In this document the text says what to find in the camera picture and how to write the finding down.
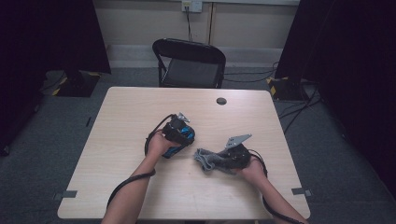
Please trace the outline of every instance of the hand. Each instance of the hand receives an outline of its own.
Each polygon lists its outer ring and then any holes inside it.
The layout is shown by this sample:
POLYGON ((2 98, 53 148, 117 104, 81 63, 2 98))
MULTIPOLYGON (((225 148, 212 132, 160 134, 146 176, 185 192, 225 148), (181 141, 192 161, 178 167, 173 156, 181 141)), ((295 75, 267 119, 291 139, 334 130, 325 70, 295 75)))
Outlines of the hand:
POLYGON ((178 147, 180 144, 168 141, 163 136, 163 130, 157 130, 148 143, 148 157, 160 158, 169 147, 178 147))
POLYGON ((244 169, 233 169, 235 173, 241 175, 246 179, 250 184, 257 186, 259 181, 267 179, 262 169, 262 164, 259 159, 255 157, 250 157, 249 165, 244 169))

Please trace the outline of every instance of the chair backrest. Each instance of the chair backrest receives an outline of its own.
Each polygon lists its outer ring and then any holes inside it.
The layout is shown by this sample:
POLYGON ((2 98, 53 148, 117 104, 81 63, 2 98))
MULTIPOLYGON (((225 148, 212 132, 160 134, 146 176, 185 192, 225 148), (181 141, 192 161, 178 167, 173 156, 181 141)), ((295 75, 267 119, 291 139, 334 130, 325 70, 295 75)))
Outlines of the chair backrest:
POLYGON ((161 56, 201 63, 218 63, 223 66, 226 61, 224 54, 216 47, 187 40, 159 39, 153 43, 152 49, 159 62, 162 62, 161 56))

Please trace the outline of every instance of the metal bracket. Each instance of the metal bracket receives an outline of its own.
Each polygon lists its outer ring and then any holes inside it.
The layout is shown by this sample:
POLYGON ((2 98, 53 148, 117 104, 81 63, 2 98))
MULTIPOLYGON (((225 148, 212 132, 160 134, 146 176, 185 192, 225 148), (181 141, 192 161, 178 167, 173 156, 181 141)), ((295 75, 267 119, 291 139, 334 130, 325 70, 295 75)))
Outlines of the metal bracket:
POLYGON ((181 112, 178 113, 177 118, 180 120, 183 120, 185 122, 190 123, 190 120, 186 118, 186 116, 184 116, 181 112))
POLYGON ((65 190, 62 193, 56 193, 53 195, 53 200, 60 201, 63 198, 76 198, 77 191, 76 190, 65 190))
POLYGON ((235 137, 231 137, 228 139, 227 144, 225 145, 225 148, 231 148, 231 147, 236 147, 239 144, 243 143, 245 140, 247 140, 249 137, 251 137, 251 133, 250 134, 245 134, 245 135, 239 135, 239 136, 235 136, 235 137))
POLYGON ((310 197, 313 195, 312 190, 303 188, 291 189, 291 192, 293 195, 303 194, 305 197, 310 197))

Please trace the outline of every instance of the forearm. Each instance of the forearm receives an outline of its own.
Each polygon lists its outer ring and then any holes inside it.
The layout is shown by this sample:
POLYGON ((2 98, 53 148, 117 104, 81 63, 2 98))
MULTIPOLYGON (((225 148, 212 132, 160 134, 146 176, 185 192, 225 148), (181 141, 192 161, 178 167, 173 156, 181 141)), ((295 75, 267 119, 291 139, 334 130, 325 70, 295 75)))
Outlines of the forearm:
MULTIPOLYGON (((159 158, 146 157, 131 176, 150 173, 159 158)), ((145 200, 149 177, 133 181, 117 192, 108 206, 102 223, 135 223, 145 200)))
MULTIPOLYGON (((259 189, 260 193, 264 197, 265 201, 268 205, 286 217, 291 217, 303 223, 308 223, 301 215, 298 213, 284 198, 283 196, 276 190, 276 188, 270 183, 267 178, 261 179, 258 183, 255 184, 259 189)), ((283 219, 274 216, 274 220, 277 224, 279 223, 289 223, 284 221, 283 219)))

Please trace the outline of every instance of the gray carpet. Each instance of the gray carpet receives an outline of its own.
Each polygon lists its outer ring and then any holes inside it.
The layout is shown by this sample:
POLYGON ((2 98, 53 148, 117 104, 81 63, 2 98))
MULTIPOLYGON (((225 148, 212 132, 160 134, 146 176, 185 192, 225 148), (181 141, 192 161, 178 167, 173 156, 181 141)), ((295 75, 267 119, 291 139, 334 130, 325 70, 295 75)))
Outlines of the gray carpet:
MULTIPOLYGON (((226 73, 263 72, 270 68, 227 68, 226 73)), ((66 190, 98 110, 112 86, 156 87, 156 68, 117 68, 103 75, 90 98, 54 97, 46 94, 10 145, 10 155, 0 158, 0 223, 99 223, 98 220, 65 221, 57 217, 60 201, 54 194, 66 190)), ((62 72, 48 73, 45 86, 62 72)), ((227 75, 237 81, 257 80, 257 75, 227 75)), ((307 86, 309 94, 314 86, 307 86)), ((265 81, 231 82, 223 89, 268 90, 265 81)), ((319 99, 316 94, 313 102, 319 99)), ((301 108, 295 102, 274 102, 278 114, 301 108)), ((285 129, 293 115, 281 119, 285 129)), ((337 118, 322 102, 305 109, 286 132, 291 155, 305 189, 311 223, 396 223, 396 204, 360 153, 343 137, 337 118)))

